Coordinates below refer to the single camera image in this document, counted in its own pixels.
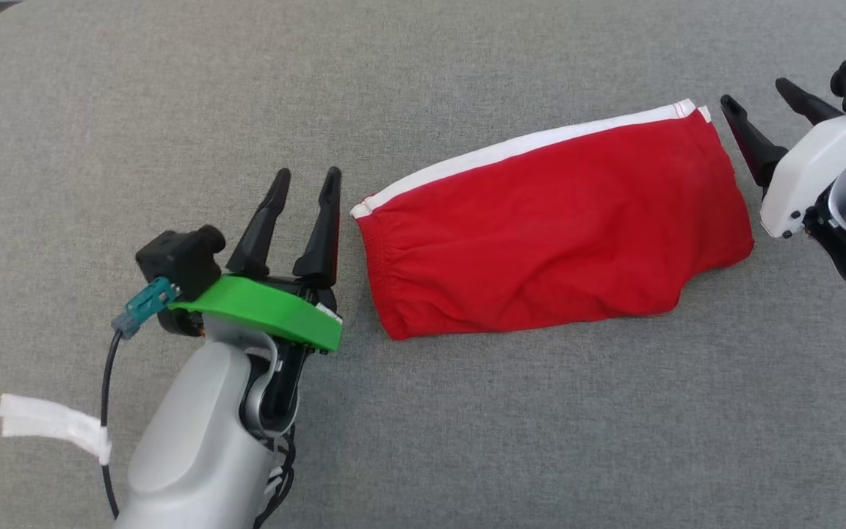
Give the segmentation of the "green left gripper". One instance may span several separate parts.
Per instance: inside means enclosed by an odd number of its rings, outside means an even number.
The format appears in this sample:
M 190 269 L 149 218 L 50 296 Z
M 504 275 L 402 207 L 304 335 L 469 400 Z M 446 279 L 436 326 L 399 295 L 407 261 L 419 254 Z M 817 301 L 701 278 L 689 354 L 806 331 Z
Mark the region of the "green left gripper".
M 196 299 L 179 295 L 158 313 L 169 334 L 203 336 L 228 344 L 264 345 L 267 338 L 284 339 L 315 352 L 335 353 L 342 338 L 342 321 L 322 303 L 312 304 L 252 278 L 267 278 L 273 231 L 286 204 L 291 171 L 279 170 L 256 208 L 239 243 L 226 262 L 232 274 L 222 275 Z M 341 217 L 341 170 L 329 168 L 319 192 L 319 214 L 305 251 L 292 274 L 302 284 L 330 289 L 338 281 Z

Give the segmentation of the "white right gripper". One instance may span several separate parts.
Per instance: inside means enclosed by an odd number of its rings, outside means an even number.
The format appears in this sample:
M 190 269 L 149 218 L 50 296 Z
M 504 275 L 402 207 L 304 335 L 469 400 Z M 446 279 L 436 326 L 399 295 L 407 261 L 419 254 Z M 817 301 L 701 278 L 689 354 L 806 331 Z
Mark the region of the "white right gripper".
M 755 184 L 768 188 L 761 207 L 763 228 L 773 238 L 800 231 L 803 221 L 792 213 L 805 213 L 835 181 L 841 183 L 842 206 L 833 212 L 846 222 L 846 115 L 788 78 L 778 78 L 775 89 L 793 112 L 814 125 L 789 151 L 762 134 L 731 95 L 720 98 L 721 111 Z

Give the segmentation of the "red shorts white stripe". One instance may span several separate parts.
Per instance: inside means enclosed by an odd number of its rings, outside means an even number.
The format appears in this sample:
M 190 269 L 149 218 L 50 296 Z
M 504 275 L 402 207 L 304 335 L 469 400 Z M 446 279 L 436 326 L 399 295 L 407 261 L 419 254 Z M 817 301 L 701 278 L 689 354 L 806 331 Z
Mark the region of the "red shorts white stripe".
M 458 155 L 350 215 L 391 339 L 664 314 L 754 248 L 731 158 L 689 99 Z

